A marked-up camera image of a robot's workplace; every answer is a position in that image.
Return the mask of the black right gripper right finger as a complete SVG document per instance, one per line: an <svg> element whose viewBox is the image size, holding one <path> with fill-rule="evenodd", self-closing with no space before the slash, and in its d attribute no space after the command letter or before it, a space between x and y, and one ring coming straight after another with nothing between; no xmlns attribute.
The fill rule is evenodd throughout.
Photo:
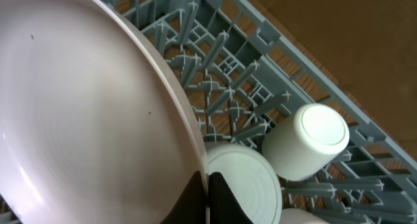
<svg viewBox="0 0 417 224"><path fill-rule="evenodd" d="M210 224L253 224L219 172L209 176L208 198Z"/></svg>

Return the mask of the white paper cup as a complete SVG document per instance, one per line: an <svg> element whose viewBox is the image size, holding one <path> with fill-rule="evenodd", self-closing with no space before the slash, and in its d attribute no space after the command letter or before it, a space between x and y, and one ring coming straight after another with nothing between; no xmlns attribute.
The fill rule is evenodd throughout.
<svg viewBox="0 0 417 224"><path fill-rule="evenodd" d="M278 176L300 181L344 151L349 138L349 127L336 110L306 104L265 135L262 154Z"/></svg>

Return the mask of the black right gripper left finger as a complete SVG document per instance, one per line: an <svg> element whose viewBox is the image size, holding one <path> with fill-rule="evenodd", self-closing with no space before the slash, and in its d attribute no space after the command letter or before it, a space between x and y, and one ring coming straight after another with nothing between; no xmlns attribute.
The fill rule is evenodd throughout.
<svg viewBox="0 0 417 224"><path fill-rule="evenodd" d="M201 174L196 171L161 224L204 223L206 223L206 195Z"/></svg>

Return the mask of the large white plate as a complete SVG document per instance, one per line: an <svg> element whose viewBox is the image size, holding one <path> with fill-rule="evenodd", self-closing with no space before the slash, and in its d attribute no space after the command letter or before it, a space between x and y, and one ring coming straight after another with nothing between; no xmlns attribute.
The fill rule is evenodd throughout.
<svg viewBox="0 0 417 224"><path fill-rule="evenodd" d="M1 196L22 223L160 223L207 157L153 45L101 0L1 0Z"/></svg>

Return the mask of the grey bowl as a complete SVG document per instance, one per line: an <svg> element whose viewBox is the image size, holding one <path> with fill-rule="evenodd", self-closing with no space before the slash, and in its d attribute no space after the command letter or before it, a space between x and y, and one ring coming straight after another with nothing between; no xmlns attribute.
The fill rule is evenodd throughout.
<svg viewBox="0 0 417 224"><path fill-rule="evenodd" d="M219 172L253 223L278 224L281 186L275 171L256 150L234 143L206 142L210 173Z"/></svg>

